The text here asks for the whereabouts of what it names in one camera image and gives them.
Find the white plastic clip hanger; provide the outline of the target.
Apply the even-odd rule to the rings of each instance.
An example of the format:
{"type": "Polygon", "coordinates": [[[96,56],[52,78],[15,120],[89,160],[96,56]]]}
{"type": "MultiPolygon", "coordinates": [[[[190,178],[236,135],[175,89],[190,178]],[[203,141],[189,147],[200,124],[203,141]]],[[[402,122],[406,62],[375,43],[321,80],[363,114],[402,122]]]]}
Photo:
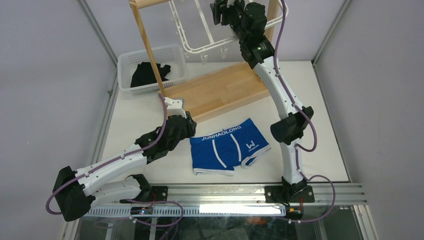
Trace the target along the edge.
{"type": "Polygon", "coordinates": [[[209,8],[212,3],[212,0],[168,2],[184,56],[188,58],[189,55],[199,55],[202,64],[208,62],[208,53],[215,50],[225,59],[229,45],[239,41],[230,27],[214,25],[213,14],[209,8]]]}

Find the blue boxer underwear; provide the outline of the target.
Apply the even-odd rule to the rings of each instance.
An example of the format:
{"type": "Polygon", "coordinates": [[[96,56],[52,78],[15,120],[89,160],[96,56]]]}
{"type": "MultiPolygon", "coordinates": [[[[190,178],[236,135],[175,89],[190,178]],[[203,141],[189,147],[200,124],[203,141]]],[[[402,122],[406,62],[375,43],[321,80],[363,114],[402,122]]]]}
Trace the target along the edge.
{"type": "Polygon", "coordinates": [[[195,175],[233,176],[235,168],[250,168],[271,149],[251,118],[189,139],[195,175]]]}

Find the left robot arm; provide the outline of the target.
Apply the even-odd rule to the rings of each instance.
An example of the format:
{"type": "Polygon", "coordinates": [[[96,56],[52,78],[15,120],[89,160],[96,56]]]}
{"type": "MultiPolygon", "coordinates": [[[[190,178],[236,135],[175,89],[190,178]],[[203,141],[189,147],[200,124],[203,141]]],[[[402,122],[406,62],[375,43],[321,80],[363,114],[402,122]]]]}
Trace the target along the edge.
{"type": "Polygon", "coordinates": [[[141,173],[121,181],[120,175],[144,167],[165,157],[182,140],[193,137],[197,123],[189,112],[169,116],[163,126],[143,134],[134,143],[108,160],[73,170],[62,168],[56,177],[46,210],[71,222],[90,209],[105,203],[121,201],[145,203],[151,196],[151,186],[141,173]]]}

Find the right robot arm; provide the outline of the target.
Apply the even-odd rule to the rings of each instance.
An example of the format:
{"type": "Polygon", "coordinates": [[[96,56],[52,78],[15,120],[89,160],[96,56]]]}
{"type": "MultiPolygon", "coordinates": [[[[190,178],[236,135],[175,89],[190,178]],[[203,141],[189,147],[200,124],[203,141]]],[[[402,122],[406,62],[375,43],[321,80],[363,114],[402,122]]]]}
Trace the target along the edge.
{"type": "Polygon", "coordinates": [[[238,39],[241,56],[261,78],[276,106],[280,120],[270,126],[279,142],[283,174],[282,191],[271,193],[280,203],[296,202],[308,185],[303,176],[301,155],[302,137],[314,114],[296,97],[278,64],[276,50],[265,35],[267,17],[265,6],[243,0],[216,0],[210,4],[215,25],[229,26],[238,39]]]}

